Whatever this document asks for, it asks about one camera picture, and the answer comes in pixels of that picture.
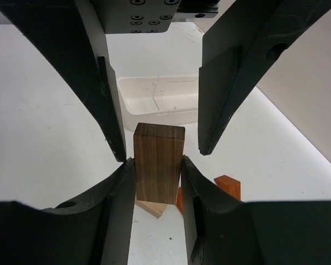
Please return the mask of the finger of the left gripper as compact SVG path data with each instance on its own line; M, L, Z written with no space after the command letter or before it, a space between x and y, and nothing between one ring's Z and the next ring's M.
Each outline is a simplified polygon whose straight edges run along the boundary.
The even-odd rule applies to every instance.
M210 155L249 93L327 1L235 1L202 38L198 145Z
M3 1L0 12L48 60L126 161L115 71L94 1Z

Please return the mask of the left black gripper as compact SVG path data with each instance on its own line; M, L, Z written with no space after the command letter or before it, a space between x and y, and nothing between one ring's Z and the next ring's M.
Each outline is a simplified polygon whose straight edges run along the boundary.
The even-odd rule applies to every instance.
M192 22L218 15L219 1L76 1L104 34L163 33L172 22Z

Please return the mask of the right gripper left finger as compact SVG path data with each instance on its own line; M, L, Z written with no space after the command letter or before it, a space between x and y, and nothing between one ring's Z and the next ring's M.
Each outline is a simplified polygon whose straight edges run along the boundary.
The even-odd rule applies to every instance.
M0 202L0 264L126 264L134 160L55 208Z

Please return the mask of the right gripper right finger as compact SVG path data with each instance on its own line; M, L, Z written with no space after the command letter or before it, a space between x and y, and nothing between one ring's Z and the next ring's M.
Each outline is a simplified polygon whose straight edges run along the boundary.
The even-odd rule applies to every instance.
M242 202L181 162L189 264L331 264L331 201Z

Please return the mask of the long light wood block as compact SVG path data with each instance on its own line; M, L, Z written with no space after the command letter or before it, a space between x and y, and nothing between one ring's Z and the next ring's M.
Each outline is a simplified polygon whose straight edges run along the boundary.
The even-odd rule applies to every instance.
M146 202L141 200L135 200L135 204L156 218L160 218L167 207L167 204Z

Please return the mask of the white plastic tray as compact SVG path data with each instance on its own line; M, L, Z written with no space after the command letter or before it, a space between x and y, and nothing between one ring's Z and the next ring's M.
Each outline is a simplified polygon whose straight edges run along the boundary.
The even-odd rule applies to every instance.
M117 80L124 128L139 123L181 125L198 119L196 76L123 77Z

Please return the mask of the dark walnut wood block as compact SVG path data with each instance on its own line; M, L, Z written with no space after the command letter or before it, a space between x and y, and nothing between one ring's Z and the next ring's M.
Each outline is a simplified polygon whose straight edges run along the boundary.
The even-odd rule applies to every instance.
M136 199L175 205L185 128L138 123L133 136Z

